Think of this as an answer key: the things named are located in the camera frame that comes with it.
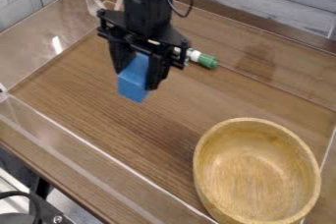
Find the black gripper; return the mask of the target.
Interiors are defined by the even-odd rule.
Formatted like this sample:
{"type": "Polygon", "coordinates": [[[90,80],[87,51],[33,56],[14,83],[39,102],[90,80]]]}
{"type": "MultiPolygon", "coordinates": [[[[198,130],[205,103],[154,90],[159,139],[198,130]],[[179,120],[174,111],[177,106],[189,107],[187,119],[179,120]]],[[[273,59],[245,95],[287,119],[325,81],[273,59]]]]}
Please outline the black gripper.
{"type": "Polygon", "coordinates": [[[155,90],[167,79],[170,68],[185,68],[189,38],[171,25],[177,11],[173,0],[125,0],[123,11],[101,9],[99,35],[110,42],[117,73],[135,58],[149,56],[146,89],[155,90]]]}

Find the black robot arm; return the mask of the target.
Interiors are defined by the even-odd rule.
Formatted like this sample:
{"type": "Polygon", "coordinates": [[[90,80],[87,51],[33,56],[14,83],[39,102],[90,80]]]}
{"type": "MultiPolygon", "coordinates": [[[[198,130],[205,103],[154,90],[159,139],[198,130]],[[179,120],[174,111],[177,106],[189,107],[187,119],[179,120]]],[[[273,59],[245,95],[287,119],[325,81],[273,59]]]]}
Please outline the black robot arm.
{"type": "Polygon", "coordinates": [[[155,90],[167,79],[170,69],[185,69],[190,39],[174,28],[173,14],[186,18],[194,9],[182,14],[174,0],[125,0],[122,11],[101,9],[98,34],[109,40],[113,62],[119,74],[135,59],[137,53],[149,57],[145,88],[155,90]]]}

